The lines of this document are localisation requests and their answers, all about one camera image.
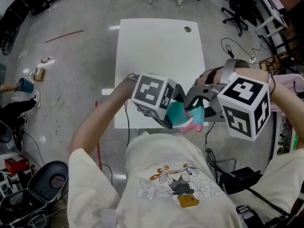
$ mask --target open black case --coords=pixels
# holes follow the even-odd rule
[[[44,165],[28,183],[28,188],[6,196],[0,204],[1,225],[22,227],[29,216],[47,210],[61,197],[68,182],[68,166],[62,161]]]

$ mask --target red line on floor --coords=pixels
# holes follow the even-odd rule
[[[98,107],[98,102],[97,102],[97,101],[95,101],[95,107]],[[103,167],[102,167],[102,165],[101,165],[99,141],[98,141],[98,143],[97,143],[97,155],[98,155],[99,169],[102,171],[102,170],[103,170]]]
[[[58,37],[56,37],[54,39],[46,41],[44,44],[46,44],[46,43],[48,43],[50,41],[53,41],[53,40],[56,40],[56,39],[59,39],[59,38],[65,37],[65,36],[73,35],[73,34],[76,34],[76,33],[80,33],[80,32],[84,32],[84,31],[83,30],[79,30],[79,31],[75,31],[75,32],[72,32],[72,33],[68,33],[66,35],[58,36]]]

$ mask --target concrete floor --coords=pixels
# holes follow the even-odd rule
[[[260,48],[261,40],[248,23],[249,30],[238,36],[234,23],[223,24],[227,16],[221,7],[229,9],[224,0],[58,0],[52,10],[37,16],[28,15],[16,38],[9,56],[0,57],[7,67],[6,84],[15,84],[21,77],[28,78],[28,71],[35,69],[42,58],[50,57],[54,64],[45,66],[45,81],[35,84],[41,91],[41,108],[27,113],[30,126],[25,131],[39,145],[44,162],[69,158],[70,140],[81,122],[94,109],[95,102],[102,102],[103,88],[114,87],[115,58],[118,30],[109,26],[119,25],[120,19],[164,18],[195,21],[198,23],[206,69],[221,66],[229,58],[220,41],[229,37],[249,53],[251,48]],[[45,44],[52,38],[84,30],[83,33],[64,37]],[[248,56],[234,43],[228,42],[236,58]],[[257,61],[271,56],[269,50],[257,53]],[[26,93],[3,94],[3,104],[30,99]],[[186,136],[203,148],[204,133],[188,133]],[[225,123],[217,123],[208,136],[208,147],[220,159],[235,157],[237,168],[249,166],[265,170],[270,152],[272,121],[255,142],[231,138]],[[131,138],[136,131],[131,131]],[[112,122],[100,141],[102,163],[109,165],[114,174],[114,187],[121,194],[125,186],[124,152],[127,130],[114,129]],[[24,136],[25,150],[42,164],[37,147]],[[98,162],[97,153],[92,154]],[[107,167],[105,174],[111,178]]]

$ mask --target teal object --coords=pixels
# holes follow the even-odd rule
[[[20,91],[26,93],[32,93],[34,91],[34,85],[28,80],[21,78],[19,82],[21,82]]]
[[[184,103],[171,102],[167,110],[167,117],[169,118],[172,126],[179,126],[186,123],[191,117],[193,117],[193,124],[201,126],[204,125],[205,120],[205,108],[204,106],[198,106],[187,112],[184,109]]]

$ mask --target blue bucket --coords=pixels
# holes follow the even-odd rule
[[[32,93],[34,91],[34,85],[28,80],[21,78],[19,82],[21,82],[20,91],[26,93]]]

